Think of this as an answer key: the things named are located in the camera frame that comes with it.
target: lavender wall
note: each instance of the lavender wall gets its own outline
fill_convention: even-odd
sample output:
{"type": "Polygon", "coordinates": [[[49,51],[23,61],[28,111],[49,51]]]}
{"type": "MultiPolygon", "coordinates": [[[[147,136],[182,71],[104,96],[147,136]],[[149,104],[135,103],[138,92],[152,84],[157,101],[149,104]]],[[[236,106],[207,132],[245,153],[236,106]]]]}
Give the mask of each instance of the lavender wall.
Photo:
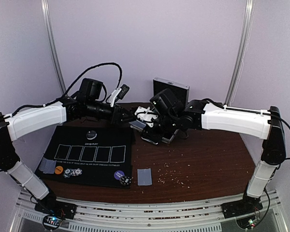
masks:
{"type": "MultiPolygon", "coordinates": [[[[249,46],[233,106],[268,109],[278,106],[290,123],[290,0],[256,1],[249,46]]],[[[285,127],[287,156],[290,132],[285,127]]],[[[260,158],[261,141],[243,135],[255,161],[260,158]]],[[[290,160],[276,172],[269,185],[277,189],[290,222],[290,160]]]]}
{"type": "MultiPolygon", "coordinates": [[[[238,0],[49,2],[66,84],[89,66],[118,62],[131,87],[126,102],[148,101],[156,76],[190,85],[190,99],[224,101],[245,7],[238,0]]],[[[112,91],[118,75],[103,67],[87,77],[112,91]]]]}
{"type": "MultiPolygon", "coordinates": [[[[0,111],[40,104],[60,95],[39,0],[0,0],[0,111]]],[[[53,128],[16,141],[21,159],[35,169],[53,128]]],[[[7,231],[20,187],[0,173],[0,232],[7,231]]]]}

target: white rectangle outline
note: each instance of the white rectangle outline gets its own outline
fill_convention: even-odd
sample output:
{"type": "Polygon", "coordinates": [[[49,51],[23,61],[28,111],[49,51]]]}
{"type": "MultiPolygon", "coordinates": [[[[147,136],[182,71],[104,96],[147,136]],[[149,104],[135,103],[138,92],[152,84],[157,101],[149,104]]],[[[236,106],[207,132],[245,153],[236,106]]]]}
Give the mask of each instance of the white rectangle outline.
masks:
{"type": "Polygon", "coordinates": [[[111,149],[110,163],[124,163],[124,162],[125,162],[125,159],[126,159],[126,145],[122,145],[122,146],[113,146],[113,147],[112,147],[112,149],[111,149]],[[122,147],[122,146],[125,147],[125,152],[124,152],[124,161],[123,161],[123,162],[111,162],[111,160],[112,160],[113,147],[122,147]]]}
{"type": "Polygon", "coordinates": [[[59,146],[58,146],[58,148],[57,148],[57,151],[56,151],[56,154],[55,154],[55,157],[54,157],[54,160],[59,160],[58,158],[56,158],[56,155],[57,155],[57,153],[58,153],[58,150],[59,150],[60,145],[61,145],[61,146],[69,146],[69,147],[70,147],[69,150],[68,150],[68,153],[67,153],[66,158],[65,158],[65,159],[60,159],[60,160],[67,160],[67,157],[68,157],[68,155],[69,155],[69,153],[70,153],[70,150],[71,150],[71,146],[70,146],[70,145],[65,145],[65,144],[59,144],[59,146]]]}
{"type": "Polygon", "coordinates": [[[96,157],[97,150],[98,150],[98,148],[97,148],[96,146],[84,146],[84,148],[83,148],[83,150],[82,150],[81,158],[80,158],[79,161],[80,161],[80,162],[93,163],[94,160],[95,160],[95,157],[96,157]],[[85,147],[95,147],[95,148],[96,148],[96,150],[95,150],[95,154],[93,154],[93,160],[92,160],[92,161],[85,161],[85,160],[82,160],[82,157],[83,157],[83,153],[84,153],[85,147]]]}
{"type": "Polygon", "coordinates": [[[69,155],[70,155],[70,153],[71,153],[71,150],[72,150],[72,147],[73,146],[79,146],[79,145],[71,145],[71,148],[70,148],[70,150],[69,150],[69,153],[68,153],[68,156],[67,156],[67,160],[68,161],[79,161],[80,160],[80,158],[81,158],[81,156],[82,156],[82,153],[83,153],[83,150],[84,150],[84,146],[80,146],[81,148],[82,148],[82,150],[81,150],[81,153],[79,154],[79,158],[78,159],[68,159],[68,157],[69,157],[69,155]]]}
{"type": "Polygon", "coordinates": [[[97,151],[96,151],[96,155],[95,155],[94,162],[95,163],[109,163],[110,162],[110,156],[111,156],[112,147],[111,146],[99,146],[99,147],[97,147],[97,151]],[[108,153],[108,161],[107,162],[104,162],[104,161],[96,161],[99,147],[103,147],[103,148],[109,147],[110,148],[110,152],[108,153]]]}

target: brown table surface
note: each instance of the brown table surface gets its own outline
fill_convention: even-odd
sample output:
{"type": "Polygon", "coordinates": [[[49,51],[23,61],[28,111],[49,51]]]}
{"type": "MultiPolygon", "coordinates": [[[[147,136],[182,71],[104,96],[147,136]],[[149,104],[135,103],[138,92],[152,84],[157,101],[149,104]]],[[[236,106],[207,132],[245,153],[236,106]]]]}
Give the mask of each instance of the brown table surface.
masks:
{"type": "MultiPolygon", "coordinates": [[[[123,104],[125,107],[146,103],[123,104]]],[[[102,127],[80,119],[66,125],[102,127]]],[[[132,145],[130,189],[66,184],[44,179],[59,197],[107,203],[170,203],[210,199],[242,193],[255,165],[238,133],[219,130],[189,130],[170,145],[152,145],[135,132],[132,145]],[[151,168],[151,186],[137,185],[137,169],[151,168]]]]}

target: round token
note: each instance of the round token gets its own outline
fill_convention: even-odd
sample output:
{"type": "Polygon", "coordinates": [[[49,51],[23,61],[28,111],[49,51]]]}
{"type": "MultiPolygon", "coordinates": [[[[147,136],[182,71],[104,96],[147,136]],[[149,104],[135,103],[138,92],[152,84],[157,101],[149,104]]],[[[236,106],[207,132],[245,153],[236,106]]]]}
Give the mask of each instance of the round token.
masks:
{"type": "Polygon", "coordinates": [[[63,167],[57,166],[55,168],[55,174],[60,175],[63,172],[63,167]]]}
{"type": "Polygon", "coordinates": [[[127,185],[130,185],[132,180],[130,177],[128,176],[122,176],[120,179],[119,179],[120,183],[123,185],[123,186],[127,186],[127,185]]]}
{"type": "Polygon", "coordinates": [[[76,169],[75,170],[75,175],[81,175],[83,173],[82,169],[76,169]]]}

